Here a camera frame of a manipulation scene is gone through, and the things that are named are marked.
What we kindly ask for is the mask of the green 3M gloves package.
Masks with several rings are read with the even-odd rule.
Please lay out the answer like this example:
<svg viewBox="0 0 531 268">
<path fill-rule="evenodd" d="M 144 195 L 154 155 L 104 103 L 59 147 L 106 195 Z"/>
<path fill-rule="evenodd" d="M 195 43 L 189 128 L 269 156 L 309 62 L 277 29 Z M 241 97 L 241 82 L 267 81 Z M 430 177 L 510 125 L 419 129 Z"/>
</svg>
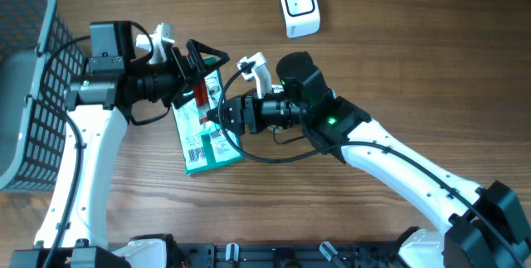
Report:
<svg viewBox="0 0 531 268">
<path fill-rule="evenodd" d="M 187 175 L 242 161 L 243 156 L 227 142 L 217 124 L 200 123 L 200 110 L 194 98 L 178 109 L 174 106 L 173 115 Z"/>
</svg>

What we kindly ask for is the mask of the green white tape roll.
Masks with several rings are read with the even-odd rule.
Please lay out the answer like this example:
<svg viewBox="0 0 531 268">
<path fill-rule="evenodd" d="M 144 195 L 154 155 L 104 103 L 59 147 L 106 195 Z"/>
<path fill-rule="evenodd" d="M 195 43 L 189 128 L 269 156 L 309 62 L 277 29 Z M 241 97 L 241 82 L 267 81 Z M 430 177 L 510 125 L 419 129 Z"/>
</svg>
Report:
<svg viewBox="0 0 531 268">
<path fill-rule="evenodd" d="M 268 126 L 268 130 L 270 130 L 271 132 L 285 132 L 287 128 L 277 125 L 270 125 Z"/>
</svg>

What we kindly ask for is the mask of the red white snack packet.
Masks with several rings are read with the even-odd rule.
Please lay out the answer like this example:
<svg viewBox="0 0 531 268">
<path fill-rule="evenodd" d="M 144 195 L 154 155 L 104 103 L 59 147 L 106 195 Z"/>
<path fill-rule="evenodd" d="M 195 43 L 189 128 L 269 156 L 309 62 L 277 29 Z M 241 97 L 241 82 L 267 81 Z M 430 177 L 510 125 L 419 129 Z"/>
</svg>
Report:
<svg viewBox="0 0 531 268">
<path fill-rule="evenodd" d="M 206 81 L 203 78 L 194 86 L 193 93 L 197 106 L 199 123 L 205 124 L 208 121 L 207 112 L 210 110 L 210 104 Z"/>
</svg>

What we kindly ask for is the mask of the pink juice carton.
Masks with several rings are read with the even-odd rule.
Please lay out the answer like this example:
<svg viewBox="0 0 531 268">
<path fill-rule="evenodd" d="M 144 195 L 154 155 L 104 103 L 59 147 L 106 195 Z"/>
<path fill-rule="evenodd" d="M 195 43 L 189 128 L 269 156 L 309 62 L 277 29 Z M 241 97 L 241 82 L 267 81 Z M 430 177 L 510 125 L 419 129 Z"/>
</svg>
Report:
<svg viewBox="0 0 531 268">
<path fill-rule="evenodd" d="M 284 91 L 284 88 L 282 85 L 273 85 L 272 86 L 272 92 L 273 93 L 280 93 L 280 92 L 283 92 Z"/>
</svg>

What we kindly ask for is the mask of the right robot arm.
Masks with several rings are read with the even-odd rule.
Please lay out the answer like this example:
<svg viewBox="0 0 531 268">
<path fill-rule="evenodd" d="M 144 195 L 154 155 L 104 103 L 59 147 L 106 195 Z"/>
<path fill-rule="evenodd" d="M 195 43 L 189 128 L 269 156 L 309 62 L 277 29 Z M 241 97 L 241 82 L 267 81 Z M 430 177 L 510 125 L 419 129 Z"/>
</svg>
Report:
<svg viewBox="0 0 531 268">
<path fill-rule="evenodd" d="M 414 227 L 397 243 L 409 267 L 521 267 L 530 256 L 530 225 L 516 193 L 449 173 L 390 135 L 368 112 L 330 89 L 307 52 L 277 64 L 281 91 L 258 85 L 222 96 L 208 118 L 226 136 L 299 126 L 314 153 L 331 154 L 386 184 L 435 227 Z"/>
</svg>

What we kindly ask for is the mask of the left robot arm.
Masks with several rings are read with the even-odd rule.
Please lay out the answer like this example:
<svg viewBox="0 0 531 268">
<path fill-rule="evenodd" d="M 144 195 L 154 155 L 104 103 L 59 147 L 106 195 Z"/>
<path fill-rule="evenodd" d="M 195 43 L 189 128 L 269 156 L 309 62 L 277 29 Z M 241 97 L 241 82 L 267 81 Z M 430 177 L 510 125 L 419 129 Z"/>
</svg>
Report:
<svg viewBox="0 0 531 268">
<path fill-rule="evenodd" d="M 114 162 L 131 109 L 141 100 L 178 107 L 193 88 L 226 64 L 229 56 L 195 40 L 182 54 L 163 41 L 161 60 L 137 57 L 134 22 L 94 22 L 90 26 L 93 56 L 87 74 L 75 76 L 61 105 L 49 96 L 41 102 L 46 124 L 36 139 L 60 135 L 61 165 L 50 211 L 34 247 L 12 254 L 14 267 L 174 267 L 183 259 L 173 237 L 135 237 L 116 251 L 108 248 L 106 209 Z"/>
</svg>

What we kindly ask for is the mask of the white barcode scanner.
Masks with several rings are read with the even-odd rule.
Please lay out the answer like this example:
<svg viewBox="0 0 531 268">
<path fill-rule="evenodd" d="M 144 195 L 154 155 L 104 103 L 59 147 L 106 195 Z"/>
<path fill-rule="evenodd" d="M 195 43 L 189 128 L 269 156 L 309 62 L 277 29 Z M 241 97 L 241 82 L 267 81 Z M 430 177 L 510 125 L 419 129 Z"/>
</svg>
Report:
<svg viewBox="0 0 531 268">
<path fill-rule="evenodd" d="M 317 0 L 280 0 L 288 38 L 304 37 L 320 28 L 320 11 Z"/>
</svg>

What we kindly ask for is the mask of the grey plastic mesh basket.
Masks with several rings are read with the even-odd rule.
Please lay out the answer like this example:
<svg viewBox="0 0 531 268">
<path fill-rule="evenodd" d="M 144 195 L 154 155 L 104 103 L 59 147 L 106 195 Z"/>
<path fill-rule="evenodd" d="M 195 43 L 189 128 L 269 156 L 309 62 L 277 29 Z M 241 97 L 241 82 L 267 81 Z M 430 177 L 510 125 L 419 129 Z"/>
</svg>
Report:
<svg viewBox="0 0 531 268">
<path fill-rule="evenodd" d="M 62 106 L 86 54 L 57 0 L 1 0 L 1 189 L 51 192 L 66 138 Z"/>
</svg>

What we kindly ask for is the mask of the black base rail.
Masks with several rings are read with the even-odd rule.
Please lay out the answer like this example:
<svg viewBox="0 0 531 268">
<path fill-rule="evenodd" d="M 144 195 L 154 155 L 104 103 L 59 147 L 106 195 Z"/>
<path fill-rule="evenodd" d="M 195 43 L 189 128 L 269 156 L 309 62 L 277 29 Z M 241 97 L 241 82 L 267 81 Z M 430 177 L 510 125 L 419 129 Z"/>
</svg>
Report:
<svg viewBox="0 0 531 268">
<path fill-rule="evenodd" d="M 335 244 L 247 245 L 131 241 L 113 251 L 132 267 L 406 267 L 391 241 Z"/>
</svg>

